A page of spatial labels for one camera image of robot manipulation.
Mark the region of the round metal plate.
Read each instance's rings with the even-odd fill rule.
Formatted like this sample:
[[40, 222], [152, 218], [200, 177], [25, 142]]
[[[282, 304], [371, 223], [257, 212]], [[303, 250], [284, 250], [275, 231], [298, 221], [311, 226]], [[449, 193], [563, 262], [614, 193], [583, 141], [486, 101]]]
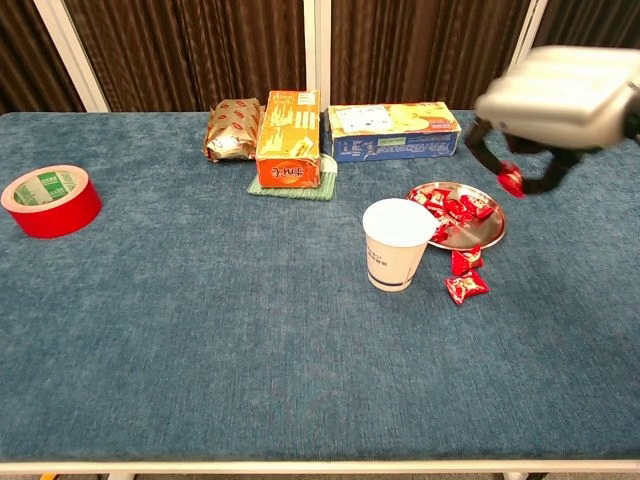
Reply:
[[[447, 241], [438, 244], [430, 244], [445, 250], [470, 250], [480, 245], [482, 249], [488, 248], [498, 243], [506, 233], [507, 220], [502, 207], [485, 192], [465, 184], [456, 182], [430, 182], [418, 185], [409, 189], [419, 189], [424, 194], [434, 188], [447, 189], [451, 193], [448, 198], [458, 199], [462, 195], [472, 195], [487, 201], [493, 208], [493, 214], [484, 221], [473, 218], [470, 221], [457, 222], [456, 226], [452, 226], [452, 232]], [[434, 210], [446, 211], [446, 209], [428, 208], [423, 206], [432, 214]]]

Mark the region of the white paper cup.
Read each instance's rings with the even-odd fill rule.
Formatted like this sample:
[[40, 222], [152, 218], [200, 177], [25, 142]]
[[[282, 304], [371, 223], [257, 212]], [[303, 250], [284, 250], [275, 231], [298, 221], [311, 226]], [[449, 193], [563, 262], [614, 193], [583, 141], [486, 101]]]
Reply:
[[383, 291], [397, 292], [411, 284], [439, 223], [414, 201], [388, 198], [365, 210], [362, 226], [370, 282]]

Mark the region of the white frame post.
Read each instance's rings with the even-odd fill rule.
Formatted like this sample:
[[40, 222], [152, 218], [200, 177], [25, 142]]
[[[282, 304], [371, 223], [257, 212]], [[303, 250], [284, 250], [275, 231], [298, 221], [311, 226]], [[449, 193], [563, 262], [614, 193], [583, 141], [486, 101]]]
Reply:
[[529, 0], [529, 6], [507, 69], [516, 66], [529, 54], [546, 11], [548, 0]]
[[33, 0], [33, 3], [85, 110], [90, 113], [110, 112], [64, 0]]
[[303, 0], [306, 89], [318, 90], [321, 108], [331, 103], [332, 0]]

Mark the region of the tall orange box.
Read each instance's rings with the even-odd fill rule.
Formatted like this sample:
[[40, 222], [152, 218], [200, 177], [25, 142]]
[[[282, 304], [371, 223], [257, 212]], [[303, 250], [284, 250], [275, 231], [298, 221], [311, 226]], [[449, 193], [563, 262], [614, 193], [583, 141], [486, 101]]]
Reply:
[[319, 186], [320, 107], [317, 90], [269, 92], [255, 154], [261, 187]]

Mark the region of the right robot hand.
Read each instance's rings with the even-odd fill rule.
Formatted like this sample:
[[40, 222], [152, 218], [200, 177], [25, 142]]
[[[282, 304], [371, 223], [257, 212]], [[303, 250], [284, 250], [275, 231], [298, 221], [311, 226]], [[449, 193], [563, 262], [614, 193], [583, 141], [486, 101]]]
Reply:
[[550, 152], [543, 176], [521, 173], [525, 196], [546, 193], [557, 188], [584, 155], [628, 139], [623, 134], [624, 109], [637, 87], [640, 49], [536, 47], [478, 97], [465, 144], [496, 177], [507, 162], [485, 143], [493, 130], [503, 133], [513, 153]]

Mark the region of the green cloth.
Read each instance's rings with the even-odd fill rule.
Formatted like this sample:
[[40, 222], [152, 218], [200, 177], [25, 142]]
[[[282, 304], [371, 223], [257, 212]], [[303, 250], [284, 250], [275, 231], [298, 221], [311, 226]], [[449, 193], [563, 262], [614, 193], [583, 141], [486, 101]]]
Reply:
[[263, 188], [255, 177], [247, 188], [247, 193], [254, 196], [268, 196], [293, 200], [330, 201], [335, 192], [338, 165], [333, 157], [320, 155], [320, 184], [315, 188]]

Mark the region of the red tape roll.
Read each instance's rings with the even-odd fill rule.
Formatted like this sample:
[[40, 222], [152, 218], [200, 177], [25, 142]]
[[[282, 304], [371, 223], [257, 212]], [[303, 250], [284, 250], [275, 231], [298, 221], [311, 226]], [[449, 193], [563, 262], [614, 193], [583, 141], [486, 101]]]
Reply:
[[55, 238], [89, 225], [102, 200], [86, 170], [53, 165], [30, 171], [2, 192], [0, 204], [16, 224], [35, 238]]

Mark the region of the yellow blue biscuit box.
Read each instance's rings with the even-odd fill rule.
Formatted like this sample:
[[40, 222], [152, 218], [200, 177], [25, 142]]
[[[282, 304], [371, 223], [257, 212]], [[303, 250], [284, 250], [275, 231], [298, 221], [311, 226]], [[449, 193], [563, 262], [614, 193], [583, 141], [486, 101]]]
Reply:
[[331, 105], [327, 118], [339, 163], [449, 157], [461, 133], [443, 102]]

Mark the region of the gold snack bag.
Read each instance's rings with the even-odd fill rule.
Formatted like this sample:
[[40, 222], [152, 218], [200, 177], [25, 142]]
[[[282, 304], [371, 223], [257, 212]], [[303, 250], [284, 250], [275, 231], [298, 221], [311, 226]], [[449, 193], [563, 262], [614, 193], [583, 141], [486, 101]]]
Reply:
[[209, 112], [203, 154], [211, 163], [253, 160], [263, 110], [256, 98], [224, 99]]

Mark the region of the dark brown curtain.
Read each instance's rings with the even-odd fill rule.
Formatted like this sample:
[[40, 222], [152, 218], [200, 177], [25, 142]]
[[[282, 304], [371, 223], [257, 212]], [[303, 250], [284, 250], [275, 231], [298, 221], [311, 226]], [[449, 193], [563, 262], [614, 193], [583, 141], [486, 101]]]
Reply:
[[206, 111], [306, 87], [303, 0], [64, 0], [109, 108]]
[[84, 110], [33, 0], [0, 0], [0, 115]]
[[548, 0], [533, 47], [640, 49], [640, 0]]
[[472, 108], [509, 66], [529, 3], [332, 0], [332, 103]]

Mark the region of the blue table mat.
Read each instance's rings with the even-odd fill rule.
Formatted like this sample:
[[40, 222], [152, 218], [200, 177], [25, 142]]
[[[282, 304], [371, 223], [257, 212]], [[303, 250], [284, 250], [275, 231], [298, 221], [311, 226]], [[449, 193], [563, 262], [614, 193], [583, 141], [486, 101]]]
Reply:
[[[464, 148], [343, 164], [329, 202], [254, 197], [203, 113], [0, 116], [0, 189], [85, 168], [85, 229], [0, 208], [0, 462], [640, 457], [640, 146], [516, 199]], [[457, 181], [505, 210], [489, 292], [447, 252], [367, 277], [373, 202]]]

